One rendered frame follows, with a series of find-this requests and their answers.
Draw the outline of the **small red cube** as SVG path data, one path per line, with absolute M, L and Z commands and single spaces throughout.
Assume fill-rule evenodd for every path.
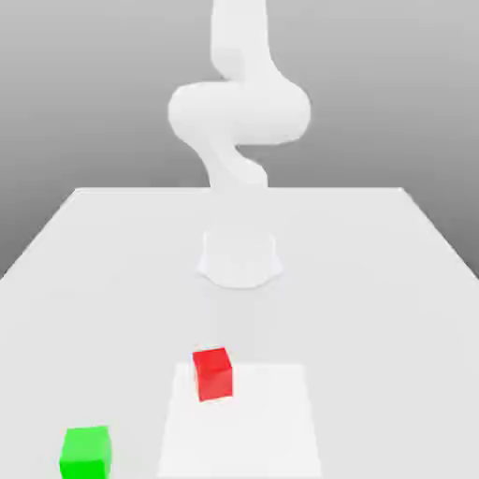
M 200 402 L 233 396 L 233 368 L 224 347 L 194 351 L 192 359 Z

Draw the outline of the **small green cube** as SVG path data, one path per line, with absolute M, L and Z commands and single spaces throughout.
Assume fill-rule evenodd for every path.
M 59 458 L 62 479 L 109 479 L 111 465 L 108 426 L 66 430 Z

